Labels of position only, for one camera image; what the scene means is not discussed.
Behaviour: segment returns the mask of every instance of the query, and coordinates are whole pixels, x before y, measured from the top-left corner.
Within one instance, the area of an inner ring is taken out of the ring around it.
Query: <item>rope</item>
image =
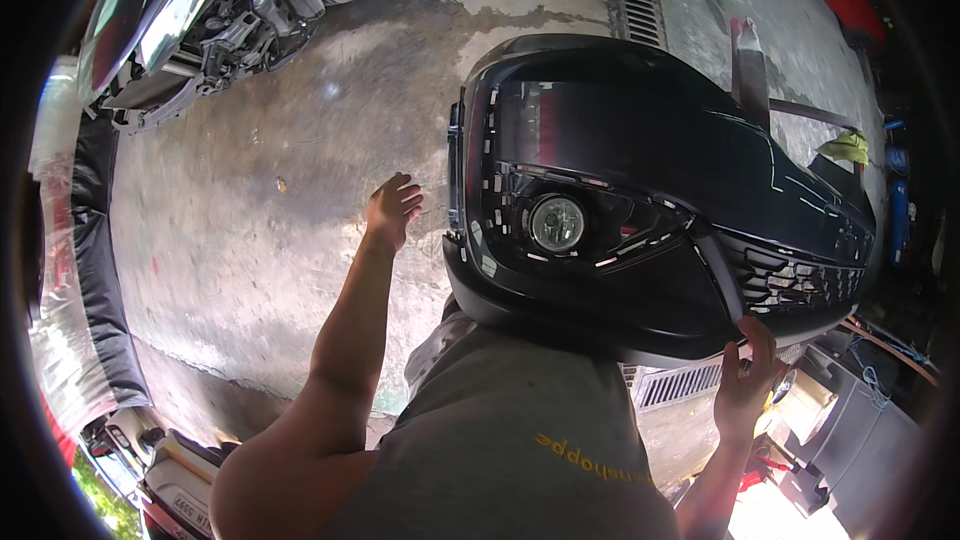
[[[861,394],[870,398],[870,404],[873,405],[877,411],[883,411],[887,408],[887,405],[890,404],[890,394],[884,390],[880,378],[877,377],[877,370],[874,369],[874,366],[864,364],[863,359],[857,352],[857,343],[862,340],[863,337],[858,335],[853,339],[853,342],[849,343],[849,352],[853,354],[853,358],[856,359],[860,369],[863,370],[864,383],[870,387],[869,393],[864,392],[862,388],[858,388],[858,390]]]

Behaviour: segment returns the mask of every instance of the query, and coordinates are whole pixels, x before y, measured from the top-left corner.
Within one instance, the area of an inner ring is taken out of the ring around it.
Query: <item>black tarp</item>
[[[117,409],[150,405],[124,314],[114,261],[110,203],[118,132],[105,114],[81,116],[74,152],[70,213],[77,279],[90,337]]]

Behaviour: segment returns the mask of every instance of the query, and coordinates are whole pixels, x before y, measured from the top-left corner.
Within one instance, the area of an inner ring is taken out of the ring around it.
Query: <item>fingers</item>
[[[406,213],[404,213],[403,217],[407,219],[407,223],[413,222],[417,218],[417,216],[421,213],[422,210],[424,210],[424,207],[421,207],[420,205],[416,205],[413,209],[407,210]]]
[[[410,180],[412,179],[413,177],[411,177],[409,173],[400,173],[398,171],[397,173],[393,174],[393,177],[387,180],[387,183],[383,185],[383,189],[384,191],[388,192],[397,190],[401,186],[406,186],[409,184]]]
[[[763,373],[773,372],[777,357],[777,340],[774,334],[758,319],[745,316],[737,324],[740,332],[753,349],[753,366],[762,367]]]
[[[723,347],[723,365],[720,372],[720,386],[729,388],[737,383],[740,375],[740,353],[737,342],[726,342]]]
[[[407,200],[406,202],[402,203],[403,213],[404,213],[404,214],[410,213],[411,211],[413,211],[413,210],[417,207],[417,205],[421,204],[422,202],[424,202],[424,195],[423,195],[423,194],[417,194],[417,195],[414,196],[413,198],[411,198],[411,199]]]
[[[400,197],[400,200],[407,200],[415,195],[418,195],[421,191],[421,187],[417,184],[412,184],[410,186],[402,187],[397,190],[396,193]]]

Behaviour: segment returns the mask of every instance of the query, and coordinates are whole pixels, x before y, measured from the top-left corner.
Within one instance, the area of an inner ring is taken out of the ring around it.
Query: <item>bumper grille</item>
[[[781,254],[719,234],[747,307],[756,314],[803,312],[851,301],[862,267],[840,267]]]

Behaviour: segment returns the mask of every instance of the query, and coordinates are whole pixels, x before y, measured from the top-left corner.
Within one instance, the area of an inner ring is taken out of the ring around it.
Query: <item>car hood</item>
[[[99,97],[166,0],[97,0],[79,50],[78,95]]]

